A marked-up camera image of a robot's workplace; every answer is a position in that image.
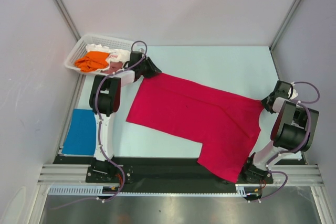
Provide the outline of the red t shirt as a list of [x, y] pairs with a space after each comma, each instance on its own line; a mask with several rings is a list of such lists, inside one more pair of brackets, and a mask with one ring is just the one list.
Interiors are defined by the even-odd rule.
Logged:
[[161, 73], [142, 81], [127, 122], [201, 143], [197, 162], [235, 183], [258, 140], [263, 109], [259, 100]]

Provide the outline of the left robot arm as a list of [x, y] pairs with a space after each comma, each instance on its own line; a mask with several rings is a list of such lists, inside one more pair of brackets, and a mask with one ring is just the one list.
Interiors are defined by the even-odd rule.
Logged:
[[111, 183], [117, 175], [122, 174], [112, 163], [113, 124], [121, 103], [121, 88], [136, 82], [140, 77], [152, 78], [160, 73], [161, 70], [145, 53], [132, 51], [124, 68], [108, 75], [95, 76], [89, 105], [95, 116], [96, 146], [86, 182]]

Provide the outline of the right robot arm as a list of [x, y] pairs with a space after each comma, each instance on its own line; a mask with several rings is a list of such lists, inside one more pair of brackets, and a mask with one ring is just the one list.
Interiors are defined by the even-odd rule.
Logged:
[[[295, 86], [306, 84], [312, 87], [317, 97], [312, 101], [299, 100]], [[319, 112], [307, 107], [320, 100], [318, 88], [307, 81], [284, 82], [278, 80], [274, 90], [261, 103], [271, 114], [278, 114], [271, 130], [270, 142], [260, 151], [247, 158], [238, 180], [248, 184], [273, 182], [273, 175], [288, 175], [272, 167], [282, 158], [306, 152], [312, 145]]]

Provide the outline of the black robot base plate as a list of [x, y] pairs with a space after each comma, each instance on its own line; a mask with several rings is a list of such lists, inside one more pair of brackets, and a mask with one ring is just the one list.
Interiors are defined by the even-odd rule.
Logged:
[[[57, 156], [52, 164], [66, 165], [90, 165], [92, 157], [65, 157]], [[122, 174], [117, 175], [119, 181], [115, 185], [99, 186], [120, 186], [131, 185], [134, 188], [149, 187], [168, 188], [175, 187], [182, 190], [189, 190], [197, 186], [206, 188], [223, 188], [225, 185], [247, 185], [248, 187], [258, 187], [260, 185], [273, 186], [280, 182], [283, 176], [273, 175], [273, 182], [266, 184], [248, 184], [237, 180], [230, 182], [209, 172], [199, 165], [194, 158], [124, 158], [115, 159], [121, 168]]]

